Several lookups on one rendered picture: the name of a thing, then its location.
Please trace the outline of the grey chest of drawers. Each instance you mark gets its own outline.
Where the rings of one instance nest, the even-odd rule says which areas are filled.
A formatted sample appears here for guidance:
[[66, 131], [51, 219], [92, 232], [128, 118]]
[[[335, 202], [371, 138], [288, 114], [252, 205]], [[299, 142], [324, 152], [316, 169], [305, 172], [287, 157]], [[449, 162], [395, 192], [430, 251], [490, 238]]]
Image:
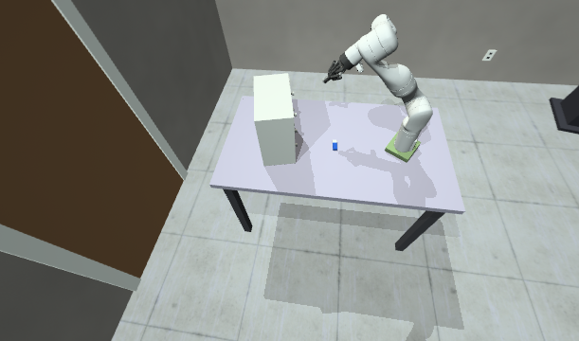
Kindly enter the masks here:
[[254, 123], [264, 166], [296, 163], [288, 73], [254, 77]]

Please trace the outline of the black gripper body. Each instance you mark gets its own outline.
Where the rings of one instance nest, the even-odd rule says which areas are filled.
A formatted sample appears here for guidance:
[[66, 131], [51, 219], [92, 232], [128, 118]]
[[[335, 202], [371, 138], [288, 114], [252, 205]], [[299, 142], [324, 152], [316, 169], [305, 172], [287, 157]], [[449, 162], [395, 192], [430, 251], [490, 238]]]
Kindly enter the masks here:
[[339, 57], [339, 60], [337, 62], [340, 67], [335, 71], [336, 74], [339, 74], [342, 71], [345, 72], [346, 70], [350, 70], [354, 67], [354, 65], [347, 58], [345, 52]]

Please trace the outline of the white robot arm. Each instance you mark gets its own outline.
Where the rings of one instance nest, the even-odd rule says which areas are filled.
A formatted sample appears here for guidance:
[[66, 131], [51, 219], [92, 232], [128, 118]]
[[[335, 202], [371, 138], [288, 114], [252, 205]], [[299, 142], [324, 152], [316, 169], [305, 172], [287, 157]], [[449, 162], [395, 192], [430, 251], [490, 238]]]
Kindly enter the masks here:
[[[392, 28], [383, 24], [389, 24]], [[407, 117], [403, 119], [394, 147], [397, 151], [406, 153], [414, 148], [419, 133], [431, 119], [433, 111], [410, 70], [404, 65], [383, 61], [398, 47], [396, 33], [397, 29], [389, 17], [381, 14], [372, 22], [371, 32], [348, 48], [345, 54], [359, 73], [364, 71], [361, 62], [363, 59], [381, 78], [390, 92], [404, 102]]]

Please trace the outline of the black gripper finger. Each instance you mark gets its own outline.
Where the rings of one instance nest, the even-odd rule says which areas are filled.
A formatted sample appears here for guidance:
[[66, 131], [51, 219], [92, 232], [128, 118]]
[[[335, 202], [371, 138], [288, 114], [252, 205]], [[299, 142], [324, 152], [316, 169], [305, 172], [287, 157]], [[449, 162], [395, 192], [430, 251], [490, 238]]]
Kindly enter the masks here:
[[339, 74], [336, 74], [336, 73], [335, 73], [335, 71], [336, 71], [339, 67], [340, 67], [340, 66], [338, 65], [338, 66], [332, 71], [331, 74], [329, 74], [324, 80], [322, 80], [322, 82], [327, 83], [329, 80], [333, 80], [333, 81], [341, 80], [341, 79], [342, 79], [341, 75], [342, 75], [342, 73], [343, 73], [344, 71], [340, 72]]
[[[332, 71], [333, 71], [337, 66], [338, 66], [338, 62], [337, 62], [336, 60], [334, 60], [333, 63], [332, 63], [332, 65], [331, 65], [331, 67], [330, 67], [329, 70], [328, 70], [328, 71], [329, 71], [328, 75], [331, 74]], [[328, 76], [328, 75], [327, 75], [327, 76]], [[326, 77], [327, 77], [327, 76], [326, 76]], [[325, 77], [325, 78], [326, 78], [326, 77]], [[324, 78], [324, 79], [325, 79], [325, 78]], [[323, 79], [323, 80], [324, 80], [324, 79]]]

